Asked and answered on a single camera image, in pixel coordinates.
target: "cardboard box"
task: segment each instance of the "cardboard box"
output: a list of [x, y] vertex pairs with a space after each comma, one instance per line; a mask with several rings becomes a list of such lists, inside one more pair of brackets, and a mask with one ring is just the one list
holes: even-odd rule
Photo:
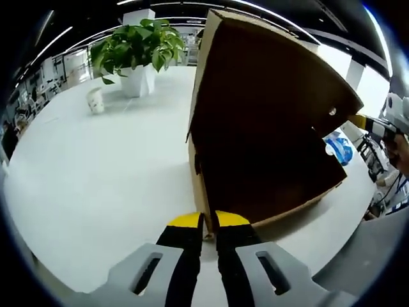
[[292, 36], [209, 11], [188, 137], [196, 207], [210, 232], [214, 210], [258, 226], [338, 185], [346, 174], [322, 137], [361, 107], [341, 76]]

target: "green leaves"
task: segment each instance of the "green leaves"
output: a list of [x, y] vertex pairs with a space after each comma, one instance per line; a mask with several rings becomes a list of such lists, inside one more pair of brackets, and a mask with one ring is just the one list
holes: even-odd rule
[[127, 75], [123, 75], [123, 74], [122, 74], [122, 71], [121, 71], [120, 68], [118, 68], [115, 72], [116, 72], [116, 73], [118, 74], [118, 76], [120, 76], [120, 77], [128, 77]]
[[148, 36], [152, 35], [152, 31], [145, 29], [145, 28], [135, 28], [136, 32], [139, 33], [139, 35], [142, 36], [142, 39], [144, 40]]
[[101, 75], [101, 79], [102, 79], [102, 82], [104, 82], [104, 84], [106, 84], [106, 85], [110, 85], [110, 84], [114, 84], [114, 83], [115, 83], [115, 82], [112, 81], [112, 80], [109, 80], [109, 79], [104, 78], [102, 75]]
[[[185, 44], [169, 21], [143, 19], [140, 26], [121, 26], [91, 48], [94, 67], [123, 76], [121, 68], [136, 69], [152, 63], [156, 71], [165, 69], [183, 54]], [[111, 80], [102, 79], [105, 84]]]
[[159, 72], [159, 70], [164, 66], [165, 57], [159, 52], [158, 49], [155, 49], [152, 54], [152, 65], [154, 69]]
[[152, 24], [152, 22], [153, 22], [153, 20], [151, 20], [151, 19], [143, 19], [143, 20], [141, 20], [140, 24], [141, 24], [142, 27], [145, 28], [147, 26], [150, 26]]

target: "black cable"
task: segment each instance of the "black cable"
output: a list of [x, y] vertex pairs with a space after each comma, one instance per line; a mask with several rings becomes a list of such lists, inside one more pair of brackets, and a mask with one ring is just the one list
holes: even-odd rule
[[390, 185], [390, 188], [389, 188], [389, 190], [386, 192], [385, 196], [384, 196], [380, 201], [378, 201], [377, 203], [375, 203], [372, 207], [375, 207], [375, 206], [379, 205], [379, 204], [386, 198], [386, 196], [388, 196], [388, 194], [389, 194], [390, 190], [393, 188], [395, 182], [396, 182], [398, 179], [400, 180], [401, 178], [402, 178], [402, 173], [400, 173], [399, 176], [396, 177], [396, 179], [395, 179], [395, 181], [393, 182], [393, 184]]

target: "white table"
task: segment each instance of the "white table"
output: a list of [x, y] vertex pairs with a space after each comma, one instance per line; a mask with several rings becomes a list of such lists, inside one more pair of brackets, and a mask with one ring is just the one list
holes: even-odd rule
[[[195, 211], [185, 144], [194, 72], [171, 67], [158, 75], [154, 94], [139, 99], [124, 98], [119, 82], [82, 83], [55, 96], [20, 140], [4, 187], [12, 218], [37, 258], [73, 290], [96, 289], [110, 267]], [[85, 95], [97, 86], [106, 112], [92, 116]], [[311, 274], [343, 247], [374, 193], [356, 151], [345, 171], [319, 204], [259, 230]], [[227, 305], [210, 243], [201, 261], [193, 306]]]

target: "white paper cup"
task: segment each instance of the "white paper cup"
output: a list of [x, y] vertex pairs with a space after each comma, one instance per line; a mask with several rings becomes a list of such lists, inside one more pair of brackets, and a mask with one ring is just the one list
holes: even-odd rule
[[88, 92], [87, 103], [93, 114], [100, 114], [104, 111], [101, 88], [94, 88]]

